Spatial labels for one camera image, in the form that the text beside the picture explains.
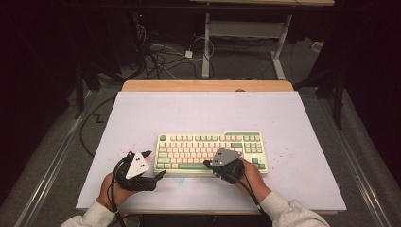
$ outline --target hand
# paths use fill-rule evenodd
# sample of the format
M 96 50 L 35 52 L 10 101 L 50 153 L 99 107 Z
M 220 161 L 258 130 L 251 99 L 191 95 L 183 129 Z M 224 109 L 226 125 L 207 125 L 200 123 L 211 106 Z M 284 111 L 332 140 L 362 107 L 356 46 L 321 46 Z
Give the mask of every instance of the hand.
M 248 188 L 253 191 L 258 201 L 262 201 L 269 195 L 271 190 L 266 186 L 265 182 L 263 182 L 262 175 L 260 174 L 257 167 L 245 159 L 241 158 L 241 160 L 245 166 L 245 172 L 240 181 L 242 181 L 245 185 L 247 185 Z M 245 190 L 245 188 L 243 188 L 239 183 L 235 183 L 235 186 L 238 187 L 238 189 L 242 193 L 249 195 L 247 190 Z
M 113 174 L 109 173 L 103 180 L 103 183 L 100 187 L 100 194 L 99 197 L 101 200 L 103 200 L 104 202 L 108 203 L 109 202 L 109 198 L 111 198 L 112 196 L 112 190 L 109 189 L 109 186 L 112 184 L 112 177 Z M 120 206 L 121 204 L 124 203 L 124 201 L 132 196 L 133 194 L 137 193 L 137 191 L 128 191 L 125 190 L 123 188 L 121 188 L 120 184 L 118 183 L 114 183 L 114 202 L 115 204 L 118 206 Z

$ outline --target person's left hand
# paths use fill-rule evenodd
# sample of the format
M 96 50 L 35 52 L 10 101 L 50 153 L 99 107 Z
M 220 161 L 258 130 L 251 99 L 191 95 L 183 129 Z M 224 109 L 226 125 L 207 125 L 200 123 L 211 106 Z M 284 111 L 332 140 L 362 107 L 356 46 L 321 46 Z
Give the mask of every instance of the person's left hand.
M 110 187 L 110 185 L 112 184 L 112 177 L 113 174 L 109 173 L 103 180 L 103 183 L 100 187 L 100 194 L 99 194 L 99 198 L 101 200 L 103 200 L 106 203 L 109 203 L 109 198 L 111 198 L 112 196 L 112 190 L 108 188 Z M 114 202 L 115 204 L 118 206 L 120 206 L 121 204 L 124 203 L 124 201 L 132 196 L 133 194 L 137 193 L 137 191 L 128 191 L 125 190 L 123 188 L 121 188 L 120 184 L 115 182 L 114 183 Z

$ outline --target white sleeve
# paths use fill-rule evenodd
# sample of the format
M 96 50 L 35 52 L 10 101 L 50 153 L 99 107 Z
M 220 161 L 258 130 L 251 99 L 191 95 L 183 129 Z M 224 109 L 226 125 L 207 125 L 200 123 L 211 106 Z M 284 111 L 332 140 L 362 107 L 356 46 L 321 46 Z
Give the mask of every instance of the white sleeve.
M 322 217 L 306 209 L 300 202 L 286 201 L 274 191 L 260 205 L 268 213 L 273 226 L 329 226 Z
M 114 219 L 114 213 L 98 202 L 94 202 L 83 216 L 75 216 L 65 221 L 61 227 L 79 227 L 79 226 L 107 226 Z

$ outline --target keyboard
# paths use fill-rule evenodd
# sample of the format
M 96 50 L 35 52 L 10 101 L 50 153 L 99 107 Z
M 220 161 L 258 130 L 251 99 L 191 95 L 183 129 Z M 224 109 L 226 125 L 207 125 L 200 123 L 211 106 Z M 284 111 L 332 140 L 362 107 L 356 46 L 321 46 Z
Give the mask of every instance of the keyboard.
M 263 138 L 257 131 L 232 131 L 223 134 L 161 134 L 158 136 L 154 162 L 157 174 L 166 176 L 214 176 L 204 160 L 212 160 L 219 148 L 242 152 L 241 157 L 268 173 Z

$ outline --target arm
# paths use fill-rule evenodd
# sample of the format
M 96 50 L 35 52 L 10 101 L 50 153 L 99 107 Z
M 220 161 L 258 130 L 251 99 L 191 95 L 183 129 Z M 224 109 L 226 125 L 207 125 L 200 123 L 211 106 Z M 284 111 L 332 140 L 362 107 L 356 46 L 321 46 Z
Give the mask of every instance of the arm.
M 112 173 L 110 173 L 104 178 L 100 187 L 99 197 L 86 213 L 83 216 L 75 216 L 68 219 L 61 227 L 107 226 L 110 224 L 114 219 L 114 213 L 111 211 L 112 206 L 107 195 L 109 193 L 110 196 L 108 188 L 112 183 L 112 176 Z M 114 184 L 114 200 L 117 207 L 135 193 L 137 192 L 122 189 L 118 183 Z
M 277 192 L 271 191 L 263 182 L 256 166 L 244 159 L 242 161 L 245 174 L 240 180 L 252 189 L 261 207 L 271 218 L 273 226 L 329 226 L 322 217 L 303 207 L 300 202 L 286 201 Z M 241 185 L 235 185 L 248 194 Z

